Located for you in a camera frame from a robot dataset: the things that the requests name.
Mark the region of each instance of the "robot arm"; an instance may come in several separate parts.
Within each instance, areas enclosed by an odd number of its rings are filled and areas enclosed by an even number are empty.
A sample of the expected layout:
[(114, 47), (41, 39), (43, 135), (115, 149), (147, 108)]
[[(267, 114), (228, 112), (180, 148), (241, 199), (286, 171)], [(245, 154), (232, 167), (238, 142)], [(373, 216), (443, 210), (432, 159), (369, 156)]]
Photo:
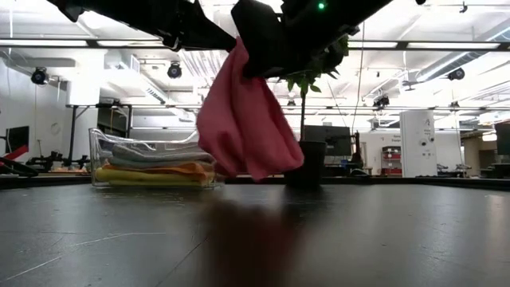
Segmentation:
[[(236, 41), (211, 22), (198, 0), (48, 0), (71, 21), (95, 11), (133, 28), (160, 36), (174, 51), (224, 49)], [(282, 14), (257, 0), (239, 0), (231, 11), (249, 53), (247, 77), (282, 77), (323, 63), (341, 63), (338, 40), (359, 31), (358, 25), (392, 0), (284, 0)]]

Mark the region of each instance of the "pipe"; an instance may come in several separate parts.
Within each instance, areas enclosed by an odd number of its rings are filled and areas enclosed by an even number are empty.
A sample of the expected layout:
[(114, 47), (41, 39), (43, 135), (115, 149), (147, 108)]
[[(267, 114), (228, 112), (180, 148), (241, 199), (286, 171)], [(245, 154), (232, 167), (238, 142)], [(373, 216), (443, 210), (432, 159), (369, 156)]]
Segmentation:
[[(490, 29), (478, 37), (477, 41), (509, 41), (510, 40), (510, 19), (500, 23), (498, 26)], [(453, 70), (474, 61), (488, 52), (463, 52), (451, 53), (436, 61), (432, 65), (422, 69), (416, 75), (419, 82), (431, 81), (437, 77), (451, 73)]]

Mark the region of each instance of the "black monitor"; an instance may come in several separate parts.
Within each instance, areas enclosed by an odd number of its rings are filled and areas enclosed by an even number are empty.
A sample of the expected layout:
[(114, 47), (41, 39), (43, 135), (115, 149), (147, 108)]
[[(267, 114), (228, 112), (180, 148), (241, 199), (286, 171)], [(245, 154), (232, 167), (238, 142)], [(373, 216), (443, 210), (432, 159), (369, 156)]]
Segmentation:
[(6, 129), (6, 153), (16, 151), (26, 145), (29, 147), (29, 126)]
[(510, 124), (496, 124), (494, 128), (497, 135), (497, 154), (510, 155)]
[(304, 140), (326, 142), (326, 155), (352, 155), (351, 129), (347, 127), (305, 125)]

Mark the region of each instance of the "folded cloth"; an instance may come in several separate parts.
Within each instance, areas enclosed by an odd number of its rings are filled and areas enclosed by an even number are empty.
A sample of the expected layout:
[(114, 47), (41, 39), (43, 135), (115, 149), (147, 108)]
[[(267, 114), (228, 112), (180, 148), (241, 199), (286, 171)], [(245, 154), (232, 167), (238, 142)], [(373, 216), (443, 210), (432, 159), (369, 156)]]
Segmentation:
[(167, 161), (191, 161), (191, 160), (202, 160), (205, 162), (212, 163), (213, 157), (206, 152), (185, 152), (175, 154), (158, 154), (158, 155), (145, 155), (129, 147), (125, 147), (120, 144), (116, 144), (112, 148), (112, 154), (114, 157), (119, 159), (126, 159), (141, 163), (161, 163)]
[(178, 167), (154, 167), (154, 168), (128, 168), (128, 167), (117, 167), (111, 164), (106, 164), (103, 169), (110, 169), (116, 171), (137, 171), (153, 175), (185, 175), (193, 180), (206, 180), (214, 174), (213, 168), (205, 169), (197, 163), (184, 163)]
[(157, 168), (157, 167), (180, 167), (182, 165), (186, 165), (188, 163), (198, 164), (206, 170), (213, 170), (213, 165), (211, 163), (203, 162), (203, 161), (167, 161), (167, 162), (156, 162), (156, 163), (142, 163), (136, 162), (127, 159), (120, 159), (117, 157), (112, 157), (108, 160), (108, 162), (116, 167), (126, 167), (133, 169), (148, 169), (148, 168)]
[(103, 167), (100, 167), (96, 170), (96, 178), (102, 182), (110, 182), (112, 180), (125, 180), (140, 183), (153, 183), (153, 182), (174, 183), (175, 185), (181, 182), (195, 182), (203, 187), (211, 183), (213, 180), (212, 177), (199, 181), (187, 175), (176, 174), (153, 175), (138, 171), (118, 171)]
[(205, 187), (199, 182), (139, 182), (132, 180), (110, 180), (110, 183), (113, 187)]

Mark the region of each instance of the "pink towel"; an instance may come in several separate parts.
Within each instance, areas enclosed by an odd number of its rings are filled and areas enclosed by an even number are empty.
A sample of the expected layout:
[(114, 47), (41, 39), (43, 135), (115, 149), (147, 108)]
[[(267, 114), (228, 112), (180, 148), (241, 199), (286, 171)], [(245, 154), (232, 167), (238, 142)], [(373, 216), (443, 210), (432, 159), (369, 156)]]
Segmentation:
[(248, 58), (238, 37), (198, 114), (198, 146), (219, 172), (260, 180), (300, 167), (303, 152), (264, 78), (242, 76)]

